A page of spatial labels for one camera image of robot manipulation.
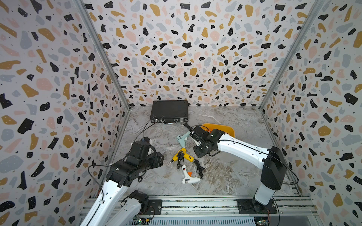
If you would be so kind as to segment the yellow hot glue gun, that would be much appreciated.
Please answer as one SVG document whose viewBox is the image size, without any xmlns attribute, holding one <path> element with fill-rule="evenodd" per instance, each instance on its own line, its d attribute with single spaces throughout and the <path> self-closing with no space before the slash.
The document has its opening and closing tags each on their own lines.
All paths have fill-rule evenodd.
<svg viewBox="0 0 362 226">
<path fill-rule="evenodd" d="M 194 157 L 190 156 L 189 154 L 187 154 L 187 150 L 185 148 L 180 149 L 172 158 L 172 160 L 170 161 L 170 163 L 173 162 L 177 162 L 176 167 L 179 169 L 182 165 L 181 165 L 181 161 L 187 160 L 190 163 L 194 163 L 197 167 L 197 173 L 199 174 L 199 176 L 201 178 L 204 177 L 204 172 L 205 169 L 204 167 L 201 166 L 199 160 L 195 159 Z"/>
</svg>

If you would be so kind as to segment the white hot glue gun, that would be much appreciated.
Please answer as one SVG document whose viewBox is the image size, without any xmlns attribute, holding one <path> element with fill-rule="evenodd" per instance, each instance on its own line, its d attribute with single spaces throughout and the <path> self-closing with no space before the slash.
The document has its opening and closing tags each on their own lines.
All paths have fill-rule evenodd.
<svg viewBox="0 0 362 226">
<path fill-rule="evenodd" d="M 186 165 L 182 166 L 182 172 L 184 174 L 184 178 L 182 180 L 183 184 L 195 184 L 195 183 L 199 183 L 201 181 L 201 178 L 198 177 L 192 177 L 192 173 L 191 172 L 187 172 L 186 170 Z"/>
</svg>

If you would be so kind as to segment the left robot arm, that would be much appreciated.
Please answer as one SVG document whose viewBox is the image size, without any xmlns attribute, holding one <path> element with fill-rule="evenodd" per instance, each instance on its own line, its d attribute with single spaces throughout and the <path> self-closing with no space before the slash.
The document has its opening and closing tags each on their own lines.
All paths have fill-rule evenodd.
<svg viewBox="0 0 362 226">
<path fill-rule="evenodd" d="M 151 145 L 148 137 L 133 142 L 130 152 L 122 160 L 110 165 L 101 194 L 93 204 L 82 226 L 125 226 L 138 214 L 149 210 L 149 196 L 133 191 L 126 202 L 112 217 L 114 208 L 134 180 L 141 181 L 149 169 L 163 166 L 164 156 Z"/>
</svg>

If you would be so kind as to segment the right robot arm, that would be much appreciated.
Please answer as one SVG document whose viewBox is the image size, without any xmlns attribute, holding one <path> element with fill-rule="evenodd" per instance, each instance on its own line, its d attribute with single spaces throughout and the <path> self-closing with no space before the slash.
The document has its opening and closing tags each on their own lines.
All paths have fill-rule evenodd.
<svg viewBox="0 0 362 226">
<path fill-rule="evenodd" d="M 226 152 L 262 170 L 261 184 L 251 201 L 251 206 L 256 212 L 265 210 L 274 193 L 281 189 L 288 170 L 282 151 L 275 146 L 267 149 L 251 145 L 219 129 L 209 130 L 204 126 L 193 128 L 187 124 L 184 126 L 188 128 L 190 136 L 196 142 L 193 150 L 197 157 L 205 155 L 212 157 L 212 151 Z"/>
</svg>

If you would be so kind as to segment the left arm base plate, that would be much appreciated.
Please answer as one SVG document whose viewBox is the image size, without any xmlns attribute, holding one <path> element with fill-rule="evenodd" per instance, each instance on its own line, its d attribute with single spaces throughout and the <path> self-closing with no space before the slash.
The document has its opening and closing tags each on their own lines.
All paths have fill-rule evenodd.
<svg viewBox="0 0 362 226">
<path fill-rule="evenodd" d="M 125 203 L 122 204 L 122 211 L 133 211 L 138 210 L 138 215 L 150 215 L 157 216 L 161 215 L 163 201 L 161 199 L 146 199 L 140 201 L 136 198 L 129 198 Z"/>
</svg>

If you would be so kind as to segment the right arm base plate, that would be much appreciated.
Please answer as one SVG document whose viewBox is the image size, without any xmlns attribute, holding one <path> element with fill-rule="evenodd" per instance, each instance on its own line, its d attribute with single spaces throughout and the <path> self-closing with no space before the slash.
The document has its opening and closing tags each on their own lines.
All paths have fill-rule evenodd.
<svg viewBox="0 0 362 226">
<path fill-rule="evenodd" d="M 277 214 L 276 205 L 273 199 L 270 199 L 267 205 L 257 202 L 254 198 L 237 199 L 237 208 L 239 214 Z"/>
</svg>

